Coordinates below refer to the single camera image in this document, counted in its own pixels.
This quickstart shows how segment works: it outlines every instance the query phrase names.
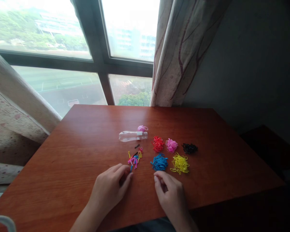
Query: patterned curtain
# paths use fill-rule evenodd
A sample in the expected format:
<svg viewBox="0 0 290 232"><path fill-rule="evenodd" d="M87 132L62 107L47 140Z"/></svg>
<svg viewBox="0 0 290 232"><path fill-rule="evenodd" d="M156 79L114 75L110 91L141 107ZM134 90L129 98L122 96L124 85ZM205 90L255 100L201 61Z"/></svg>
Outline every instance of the patterned curtain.
<svg viewBox="0 0 290 232"><path fill-rule="evenodd" d="M60 120L60 115L0 56L0 191Z"/></svg>
<svg viewBox="0 0 290 232"><path fill-rule="evenodd" d="M180 106L231 0L160 0L151 106Z"/></svg>

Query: pink rubber band pile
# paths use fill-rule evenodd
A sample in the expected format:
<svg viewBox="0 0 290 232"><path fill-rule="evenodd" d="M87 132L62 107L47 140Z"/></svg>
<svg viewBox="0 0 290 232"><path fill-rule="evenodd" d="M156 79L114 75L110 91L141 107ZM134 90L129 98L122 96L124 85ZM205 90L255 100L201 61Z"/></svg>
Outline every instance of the pink rubber band pile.
<svg viewBox="0 0 290 232"><path fill-rule="evenodd" d="M177 142L173 141L170 138L167 141L165 141L165 145L167 146L168 151L171 153L174 153L178 147Z"/></svg>

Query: yellow rubber band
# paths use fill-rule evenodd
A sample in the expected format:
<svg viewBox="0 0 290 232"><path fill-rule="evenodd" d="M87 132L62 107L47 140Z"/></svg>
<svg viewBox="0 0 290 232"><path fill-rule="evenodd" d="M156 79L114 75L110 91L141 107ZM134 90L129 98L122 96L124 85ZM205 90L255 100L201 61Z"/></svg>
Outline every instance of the yellow rubber band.
<svg viewBox="0 0 290 232"><path fill-rule="evenodd" d="M178 172L179 175L181 175L181 173L188 173L188 167L189 164L187 163L187 156L180 156L178 154L178 152L175 153L176 155L173 157L174 160L172 161L172 164L174 165L173 169L170 169L172 172Z"/></svg>

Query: green field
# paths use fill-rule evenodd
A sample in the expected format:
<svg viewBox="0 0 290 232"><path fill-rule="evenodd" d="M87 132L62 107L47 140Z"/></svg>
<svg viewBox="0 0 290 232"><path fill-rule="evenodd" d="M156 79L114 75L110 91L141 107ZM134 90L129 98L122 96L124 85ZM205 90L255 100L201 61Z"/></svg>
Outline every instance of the green field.
<svg viewBox="0 0 290 232"><path fill-rule="evenodd" d="M100 83L97 73L12 66L37 92Z"/></svg>

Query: hand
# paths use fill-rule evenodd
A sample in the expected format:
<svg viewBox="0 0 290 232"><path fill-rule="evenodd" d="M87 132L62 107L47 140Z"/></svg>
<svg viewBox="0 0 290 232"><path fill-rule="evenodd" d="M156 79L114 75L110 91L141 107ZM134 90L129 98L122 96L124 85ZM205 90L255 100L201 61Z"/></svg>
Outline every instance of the hand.
<svg viewBox="0 0 290 232"><path fill-rule="evenodd" d="M188 212L183 184L163 171L156 171L154 180L159 203L175 230L198 231Z"/></svg>
<svg viewBox="0 0 290 232"><path fill-rule="evenodd" d="M98 175L90 199L70 232L94 232L105 216L125 195L133 173L128 165L117 164Z"/></svg>
<svg viewBox="0 0 290 232"><path fill-rule="evenodd" d="M133 173L128 165L117 164L98 175L88 202L105 216L125 195Z"/></svg>

